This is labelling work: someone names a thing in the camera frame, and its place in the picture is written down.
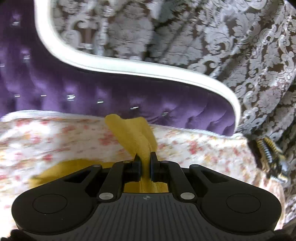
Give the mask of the striped knit garment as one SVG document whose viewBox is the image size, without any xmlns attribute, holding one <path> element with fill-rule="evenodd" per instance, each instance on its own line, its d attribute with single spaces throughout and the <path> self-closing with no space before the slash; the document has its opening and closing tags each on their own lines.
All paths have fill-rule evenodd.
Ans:
<svg viewBox="0 0 296 241">
<path fill-rule="evenodd" d="M 266 174 L 268 179 L 273 179 L 281 184 L 290 181 L 287 159 L 281 148 L 268 136 L 262 136 L 248 142 L 257 167 Z"/>
</svg>

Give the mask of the brown silver damask curtain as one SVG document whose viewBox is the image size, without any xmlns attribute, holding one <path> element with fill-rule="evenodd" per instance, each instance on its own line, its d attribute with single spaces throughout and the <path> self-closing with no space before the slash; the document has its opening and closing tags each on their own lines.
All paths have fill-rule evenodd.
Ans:
<svg viewBox="0 0 296 241">
<path fill-rule="evenodd" d="M 287 157 L 295 218 L 295 7 L 291 1 L 52 1 L 54 26 L 89 54 L 209 75 L 239 99 L 239 132 Z"/>
</svg>

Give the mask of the floral quilted bedspread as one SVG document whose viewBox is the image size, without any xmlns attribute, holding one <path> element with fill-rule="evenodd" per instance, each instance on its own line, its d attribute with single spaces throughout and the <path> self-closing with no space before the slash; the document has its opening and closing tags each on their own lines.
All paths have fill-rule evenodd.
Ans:
<svg viewBox="0 0 296 241">
<path fill-rule="evenodd" d="M 150 125 L 160 160 L 187 168 L 199 164 L 275 195 L 281 184 L 255 162 L 247 139 L 213 132 Z M 16 228 L 11 214 L 15 198 L 38 186 L 100 162 L 107 166 L 132 159 L 103 118 L 54 111 L 16 111 L 1 119 L 1 236 Z"/>
</svg>

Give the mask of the mustard yellow knit sweater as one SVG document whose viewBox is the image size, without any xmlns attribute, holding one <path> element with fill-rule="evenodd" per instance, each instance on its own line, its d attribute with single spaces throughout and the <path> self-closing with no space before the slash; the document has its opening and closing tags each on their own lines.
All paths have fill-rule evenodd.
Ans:
<svg viewBox="0 0 296 241">
<path fill-rule="evenodd" d="M 142 177 L 140 181 L 129 181 L 124 187 L 124 192 L 167 193 L 167 184 L 163 182 L 154 183 L 149 177 L 151 153 L 156 152 L 158 145 L 147 121 L 144 118 L 124 120 L 116 114 L 110 114 L 105 118 L 105 122 L 119 144 L 131 156 L 135 157 L 138 155 L 142 161 Z M 113 163 L 103 163 L 99 160 L 91 161 L 88 159 L 63 161 L 43 171 L 41 174 L 31 177 L 29 179 L 29 187 L 38 187 L 94 164 L 100 164 L 104 168 L 109 168 L 112 167 Z"/>
</svg>

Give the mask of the purple tufted white-framed headboard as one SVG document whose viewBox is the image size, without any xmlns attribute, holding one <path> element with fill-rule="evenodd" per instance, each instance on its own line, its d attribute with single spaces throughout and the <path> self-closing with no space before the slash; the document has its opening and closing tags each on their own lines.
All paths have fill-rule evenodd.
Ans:
<svg viewBox="0 0 296 241">
<path fill-rule="evenodd" d="M 66 45 L 49 1 L 1 2 L 1 115 L 46 110 L 232 135 L 240 104 L 227 86 L 190 70 L 99 57 Z"/>
</svg>

